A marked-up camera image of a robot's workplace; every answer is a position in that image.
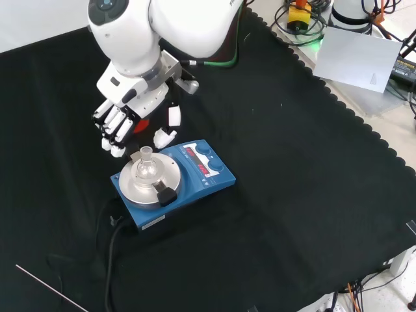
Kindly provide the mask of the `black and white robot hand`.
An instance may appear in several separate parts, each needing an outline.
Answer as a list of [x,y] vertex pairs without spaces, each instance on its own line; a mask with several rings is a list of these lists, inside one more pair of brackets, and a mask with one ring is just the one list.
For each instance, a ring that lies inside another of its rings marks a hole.
[[94,111],[92,120],[101,133],[101,147],[119,158],[125,154],[141,121],[149,120],[166,99],[169,87],[182,74],[180,64],[162,64],[155,73],[155,85],[144,77],[128,77],[110,63],[97,82],[105,101]]

